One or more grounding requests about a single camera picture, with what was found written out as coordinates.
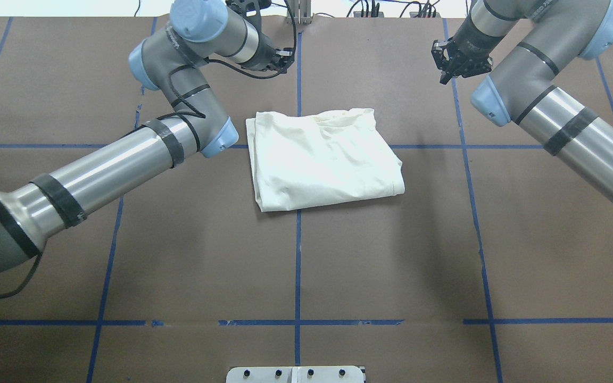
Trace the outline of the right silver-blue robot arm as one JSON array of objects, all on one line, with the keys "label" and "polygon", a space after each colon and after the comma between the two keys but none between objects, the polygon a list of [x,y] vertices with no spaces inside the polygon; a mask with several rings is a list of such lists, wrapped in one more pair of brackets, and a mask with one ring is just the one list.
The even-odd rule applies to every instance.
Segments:
[{"label": "right silver-blue robot arm", "polygon": [[470,96],[481,115],[517,124],[613,202],[613,126],[554,84],[611,45],[613,1],[475,1],[431,53],[441,84],[483,74]]}]

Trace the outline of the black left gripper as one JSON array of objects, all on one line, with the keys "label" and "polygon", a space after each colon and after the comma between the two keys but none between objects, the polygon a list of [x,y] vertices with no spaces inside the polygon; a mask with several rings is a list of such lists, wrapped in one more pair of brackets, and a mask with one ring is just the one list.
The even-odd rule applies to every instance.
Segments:
[{"label": "black left gripper", "polygon": [[255,72],[287,72],[294,63],[296,46],[277,48],[269,37],[259,35],[257,51],[251,58],[251,70]]}]

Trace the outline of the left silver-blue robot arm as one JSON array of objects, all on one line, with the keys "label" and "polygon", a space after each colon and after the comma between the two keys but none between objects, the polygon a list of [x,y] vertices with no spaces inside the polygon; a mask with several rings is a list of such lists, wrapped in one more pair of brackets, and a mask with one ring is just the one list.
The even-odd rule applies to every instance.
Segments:
[{"label": "left silver-blue robot arm", "polygon": [[129,55],[133,76],[160,90],[173,111],[23,187],[0,192],[0,272],[41,257],[62,230],[190,155],[214,157],[239,139],[201,68],[217,63],[255,78],[294,63],[295,46],[278,48],[262,32],[268,1],[175,1],[165,26]]}]

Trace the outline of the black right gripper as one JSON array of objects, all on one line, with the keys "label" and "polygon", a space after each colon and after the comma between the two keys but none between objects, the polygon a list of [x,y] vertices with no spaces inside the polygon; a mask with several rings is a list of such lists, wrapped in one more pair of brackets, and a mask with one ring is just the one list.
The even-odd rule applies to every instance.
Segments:
[{"label": "black right gripper", "polygon": [[440,84],[452,78],[469,78],[492,70],[489,53],[494,49],[494,37],[477,29],[474,24],[462,24],[446,41],[433,41],[431,54],[440,70]]}]

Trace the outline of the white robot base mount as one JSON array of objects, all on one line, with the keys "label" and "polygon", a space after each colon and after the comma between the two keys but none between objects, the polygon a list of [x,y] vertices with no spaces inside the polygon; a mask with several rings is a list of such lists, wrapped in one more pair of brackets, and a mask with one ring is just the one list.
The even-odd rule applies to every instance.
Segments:
[{"label": "white robot base mount", "polygon": [[367,382],[367,374],[355,365],[236,367],[226,382]]}]

